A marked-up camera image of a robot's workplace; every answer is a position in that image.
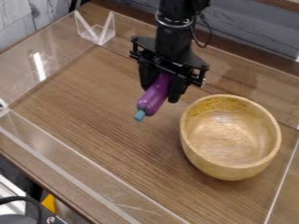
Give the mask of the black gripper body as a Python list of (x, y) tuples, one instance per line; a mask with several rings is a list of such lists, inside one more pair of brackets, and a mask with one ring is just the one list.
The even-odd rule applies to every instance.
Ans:
[(201, 86), (208, 63), (192, 51), (193, 18), (184, 21), (157, 21), (155, 37), (133, 36), (129, 57), (152, 63), (157, 73), (185, 76), (189, 85)]

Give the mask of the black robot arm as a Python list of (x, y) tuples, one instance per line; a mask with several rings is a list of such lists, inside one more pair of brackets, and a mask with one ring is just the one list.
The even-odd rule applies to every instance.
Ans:
[(160, 0), (155, 13), (153, 37), (132, 36), (129, 57), (139, 65), (143, 90), (153, 84), (159, 73), (172, 76), (167, 98), (176, 103), (189, 85), (201, 86), (209, 64), (192, 50), (197, 16), (211, 0)]

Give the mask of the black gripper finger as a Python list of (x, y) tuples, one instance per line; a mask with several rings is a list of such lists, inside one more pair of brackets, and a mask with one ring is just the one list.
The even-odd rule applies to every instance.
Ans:
[(189, 86), (189, 81), (185, 76), (175, 76), (171, 81), (169, 91), (168, 91), (168, 102), (176, 103), (184, 94), (187, 87)]
[(157, 69), (152, 63), (145, 60), (139, 61), (139, 80), (143, 90), (152, 85), (157, 75)]

